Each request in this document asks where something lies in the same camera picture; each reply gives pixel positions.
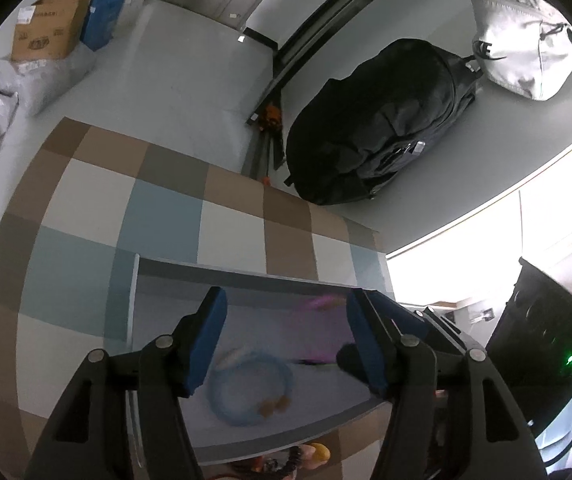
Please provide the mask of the pink pig figurine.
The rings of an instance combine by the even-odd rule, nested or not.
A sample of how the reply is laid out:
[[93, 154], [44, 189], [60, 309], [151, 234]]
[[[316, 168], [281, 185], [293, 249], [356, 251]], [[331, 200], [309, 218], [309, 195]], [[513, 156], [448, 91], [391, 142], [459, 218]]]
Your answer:
[[326, 465], [331, 457], [329, 448], [322, 443], [301, 444], [299, 449], [301, 451], [301, 469], [315, 470]]

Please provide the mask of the grey cardboard box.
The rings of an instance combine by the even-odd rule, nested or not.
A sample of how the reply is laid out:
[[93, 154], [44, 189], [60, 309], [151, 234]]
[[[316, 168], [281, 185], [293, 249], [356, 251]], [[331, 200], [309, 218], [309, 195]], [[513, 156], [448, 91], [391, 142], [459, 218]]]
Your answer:
[[379, 408], [336, 363], [353, 339], [345, 286], [136, 257], [129, 347], [171, 333], [213, 286], [226, 292], [226, 320], [205, 382], [181, 403], [199, 464], [289, 448]]

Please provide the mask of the checkered table cloth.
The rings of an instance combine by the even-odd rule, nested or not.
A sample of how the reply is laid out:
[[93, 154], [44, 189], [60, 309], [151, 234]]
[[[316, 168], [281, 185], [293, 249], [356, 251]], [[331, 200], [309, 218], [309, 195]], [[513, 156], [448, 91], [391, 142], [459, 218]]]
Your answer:
[[0, 470], [19, 478], [85, 354], [124, 349], [137, 257], [390, 292], [380, 236], [168, 148], [63, 118], [0, 219]]

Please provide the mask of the black speaker device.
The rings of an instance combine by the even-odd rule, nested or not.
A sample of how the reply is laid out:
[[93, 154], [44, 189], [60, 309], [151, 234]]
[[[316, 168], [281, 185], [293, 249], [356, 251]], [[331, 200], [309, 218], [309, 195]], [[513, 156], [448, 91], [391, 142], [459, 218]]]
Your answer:
[[486, 344], [538, 436], [572, 398], [572, 293], [526, 259]]

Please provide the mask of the black backpack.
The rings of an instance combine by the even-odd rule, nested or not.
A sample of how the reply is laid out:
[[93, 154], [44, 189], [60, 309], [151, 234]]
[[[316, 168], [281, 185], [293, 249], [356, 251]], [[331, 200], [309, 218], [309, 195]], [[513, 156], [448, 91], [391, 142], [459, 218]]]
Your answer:
[[475, 101], [474, 61], [402, 38], [328, 79], [288, 132], [286, 185], [319, 206], [370, 200]]

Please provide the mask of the white plastic bags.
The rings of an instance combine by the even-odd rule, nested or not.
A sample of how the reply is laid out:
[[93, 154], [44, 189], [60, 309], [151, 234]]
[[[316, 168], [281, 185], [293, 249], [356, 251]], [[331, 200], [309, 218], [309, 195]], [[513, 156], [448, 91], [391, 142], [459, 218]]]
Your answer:
[[35, 116], [63, 96], [95, 67], [97, 55], [78, 44], [61, 60], [16, 63], [0, 58], [0, 137], [9, 129], [17, 110]]

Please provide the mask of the white grey bag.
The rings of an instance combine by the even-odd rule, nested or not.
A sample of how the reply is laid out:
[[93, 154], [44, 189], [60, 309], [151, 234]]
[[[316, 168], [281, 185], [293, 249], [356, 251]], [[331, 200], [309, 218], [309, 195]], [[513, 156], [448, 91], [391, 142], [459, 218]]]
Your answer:
[[572, 26], [545, 0], [470, 0], [472, 52], [484, 75], [532, 101], [559, 92], [572, 73]]

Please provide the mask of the brown cardboard box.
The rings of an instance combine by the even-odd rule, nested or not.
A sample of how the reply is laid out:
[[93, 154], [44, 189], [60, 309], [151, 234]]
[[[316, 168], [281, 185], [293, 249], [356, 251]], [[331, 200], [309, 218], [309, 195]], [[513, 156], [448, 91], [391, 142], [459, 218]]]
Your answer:
[[19, 10], [10, 58], [21, 63], [62, 60], [80, 41], [92, 0], [37, 0]]

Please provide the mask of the blue paper bag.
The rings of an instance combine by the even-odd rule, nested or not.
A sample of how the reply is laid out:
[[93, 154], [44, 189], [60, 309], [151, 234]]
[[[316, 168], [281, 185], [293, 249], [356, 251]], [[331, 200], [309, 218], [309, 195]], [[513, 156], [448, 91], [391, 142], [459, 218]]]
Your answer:
[[118, 21], [125, 0], [90, 0], [80, 41], [90, 50], [106, 47]]

